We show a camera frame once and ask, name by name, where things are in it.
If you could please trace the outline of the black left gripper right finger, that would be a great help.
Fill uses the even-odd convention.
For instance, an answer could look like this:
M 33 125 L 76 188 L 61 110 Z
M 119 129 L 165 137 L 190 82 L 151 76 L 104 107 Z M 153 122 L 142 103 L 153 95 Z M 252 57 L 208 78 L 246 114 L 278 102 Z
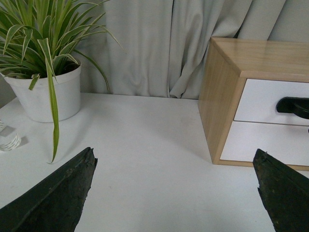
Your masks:
M 275 231 L 309 230 L 309 179 L 267 152 L 258 149 L 253 159 L 258 192 Z

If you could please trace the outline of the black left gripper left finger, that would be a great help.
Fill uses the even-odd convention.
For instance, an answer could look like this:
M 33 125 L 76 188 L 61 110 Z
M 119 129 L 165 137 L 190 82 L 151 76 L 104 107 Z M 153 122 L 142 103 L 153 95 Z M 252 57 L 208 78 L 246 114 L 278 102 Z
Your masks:
M 72 232 L 97 166 L 87 147 L 0 210 L 2 232 Z

